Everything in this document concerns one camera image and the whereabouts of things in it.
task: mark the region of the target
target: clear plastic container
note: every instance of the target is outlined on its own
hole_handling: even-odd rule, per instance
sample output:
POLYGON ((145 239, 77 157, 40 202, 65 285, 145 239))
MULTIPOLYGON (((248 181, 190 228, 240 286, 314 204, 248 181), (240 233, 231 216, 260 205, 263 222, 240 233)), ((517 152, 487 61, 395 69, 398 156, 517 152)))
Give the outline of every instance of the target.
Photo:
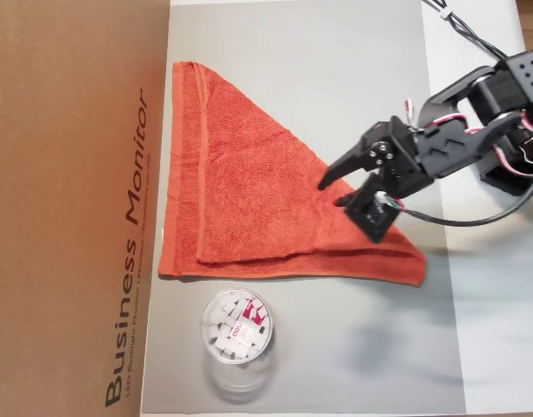
POLYGON ((225 290, 205 307, 201 335, 207 352, 205 372, 217 394, 234 403, 260 395, 275 362, 274 317, 267 302, 248 289, 225 290))

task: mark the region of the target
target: black cable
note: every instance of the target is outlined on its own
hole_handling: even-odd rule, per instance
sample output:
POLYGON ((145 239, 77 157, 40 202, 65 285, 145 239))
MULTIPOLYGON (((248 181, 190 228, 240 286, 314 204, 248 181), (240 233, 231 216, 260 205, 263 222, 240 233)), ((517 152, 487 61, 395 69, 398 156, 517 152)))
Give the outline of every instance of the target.
POLYGON ((518 211, 532 196, 533 196, 533 183, 531 183, 530 187, 527 189, 527 191, 525 191, 525 194, 523 194, 521 198, 519 198, 519 200, 517 200, 515 204, 513 204, 510 208, 504 210, 502 213, 498 215, 493 215, 486 219, 473 220, 473 221, 468 221, 468 222, 439 219, 437 217, 432 217, 431 215, 426 215, 425 213, 419 213, 418 211, 414 211, 414 210, 408 210, 406 208, 402 208, 401 210, 403 213, 412 215, 413 217, 416 217, 417 219, 422 220, 424 222, 441 224, 443 226, 452 226, 454 228, 471 228, 475 226, 483 226, 485 224, 490 224, 493 222, 497 222, 498 220, 502 220, 504 217, 507 217, 508 215, 511 215, 512 213, 515 213, 516 211, 518 211))
MULTIPOLYGON (((445 0, 424 0, 425 2, 432 2, 437 7, 441 9, 445 9, 448 7, 448 4, 445 0)), ((450 26, 461 36, 469 39, 471 42, 477 44, 487 52, 489 52, 492 56, 494 56, 497 59, 503 59, 507 55, 504 54, 500 49, 498 49, 496 46, 494 46, 492 43, 489 43, 479 37, 475 31, 469 27, 469 25, 458 15, 456 15, 454 12, 451 12, 450 15, 447 17, 448 22, 450 23, 450 26)))

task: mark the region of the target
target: white block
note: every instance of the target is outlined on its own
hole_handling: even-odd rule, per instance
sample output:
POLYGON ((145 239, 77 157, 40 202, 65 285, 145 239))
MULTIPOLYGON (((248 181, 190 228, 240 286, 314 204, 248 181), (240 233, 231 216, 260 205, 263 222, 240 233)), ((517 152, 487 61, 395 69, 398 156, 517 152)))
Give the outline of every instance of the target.
POLYGON ((237 349, 235 350, 235 359, 245 359, 247 354, 249 354, 249 348, 244 344, 239 343, 239 346, 237 346, 237 349))
POLYGON ((264 317, 266 317, 266 315, 268 315, 268 312, 266 311, 266 307, 260 307, 258 309, 258 317, 263 319, 264 317))
POLYGON ((228 326, 227 324, 223 324, 222 326, 220 326, 220 335, 223 336, 223 337, 230 337, 230 332, 231 332, 231 326, 228 326))
POLYGON ((208 327, 208 339, 209 341, 213 341, 220 335, 220 329, 217 325, 213 325, 208 327))
POLYGON ((258 299, 252 301, 252 307, 254 308, 260 308, 263 305, 264 305, 263 302, 258 299))
POLYGON ((239 300, 239 297, 241 297, 241 295, 238 294, 238 293, 230 294, 230 295, 228 296, 228 302, 232 302, 232 303, 235 304, 235 303, 237 302, 237 300, 239 300))
POLYGON ((228 326, 235 326, 235 323, 236 323, 236 320, 231 317, 230 315, 228 315, 226 318, 225 318, 225 324, 227 324, 228 326))
POLYGON ((235 302, 228 302, 225 306, 223 306, 223 311, 225 311, 227 314, 231 313, 235 309, 235 302))
POLYGON ((239 348, 239 345, 241 343, 239 343, 239 341, 237 339, 228 339, 228 346, 227 348, 232 351, 232 352, 235 352, 237 350, 237 348, 239 348))
POLYGON ((225 347, 228 346, 228 338, 220 335, 216 339, 216 343, 214 343, 214 346, 216 346, 220 350, 224 350, 225 347))
POLYGON ((250 358, 254 358, 257 355, 258 355, 257 347, 256 346, 251 346, 250 349, 249 349, 249 357, 250 358))
POLYGON ((264 345, 266 344, 266 339, 260 339, 260 338, 254 338, 253 339, 253 342, 255 343, 255 347, 260 350, 264 347, 264 345))
POLYGON ((239 318, 243 310, 245 310, 246 304, 239 304, 235 309, 231 312, 230 316, 233 317, 235 320, 239 318))
POLYGON ((223 308, 223 306, 225 306, 228 302, 230 302, 230 296, 222 295, 217 301, 217 306, 223 308))
POLYGON ((221 324, 227 316, 228 314, 225 311, 212 311, 209 320, 211 324, 221 324))
POLYGON ((226 354, 234 354, 237 348, 239 347, 239 342, 235 339, 228 339, 225 349, 223 350, 226 354))

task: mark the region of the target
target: gray surface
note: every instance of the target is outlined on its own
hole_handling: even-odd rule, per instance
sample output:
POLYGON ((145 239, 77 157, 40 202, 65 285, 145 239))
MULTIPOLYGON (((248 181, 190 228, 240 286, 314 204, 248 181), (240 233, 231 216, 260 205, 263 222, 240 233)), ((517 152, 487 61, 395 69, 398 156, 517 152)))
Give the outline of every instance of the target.
MULTIPOLYGON (((419 105, 429 96, 417 0, 178 6, 169 49, 170 63, 191 60, 212 68, 327 162, 374 121, 402 115, 406 96, 419 105)), ((170 123, 164 120, 159 228, 170 123)), ((353 175, 350 182, 362 178, 353 175)), ((408 205, 442 215, 436 187, 408 205)), ((243 284, 272 306, 279 360, 269 389, 246 405, 224 402, 210 390, 199 335, 207 300, 242 283, 155 276, 143 411, 464 413, 444 230, 405 217, 399 223, 428 257, 421 288, 310 278, 243 284)))

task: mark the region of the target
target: red wire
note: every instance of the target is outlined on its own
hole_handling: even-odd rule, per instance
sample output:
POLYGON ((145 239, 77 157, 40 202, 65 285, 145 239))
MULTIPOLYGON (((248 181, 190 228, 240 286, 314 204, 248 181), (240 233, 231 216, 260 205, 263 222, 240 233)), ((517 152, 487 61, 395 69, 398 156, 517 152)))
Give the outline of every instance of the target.
POLYGON ((405 210, 405 204, 403 204, 403 202, 399 198, 394 198, 394 202, 397 203, 401 210, 405 210))

